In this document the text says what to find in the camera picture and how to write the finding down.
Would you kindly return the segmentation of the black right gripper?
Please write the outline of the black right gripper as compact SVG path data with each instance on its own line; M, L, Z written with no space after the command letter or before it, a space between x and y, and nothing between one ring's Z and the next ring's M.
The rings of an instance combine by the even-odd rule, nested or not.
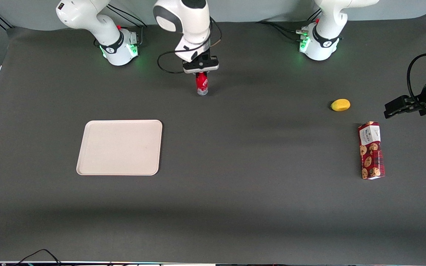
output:
M216 56L212 56L211 52L203 52L196 56L191 62L188 64L197 64L203 63L204 65L218 65L218 59ZM206 72L206 79L209 78L209 71ZM196 80L199 79L199 73L195 74Z

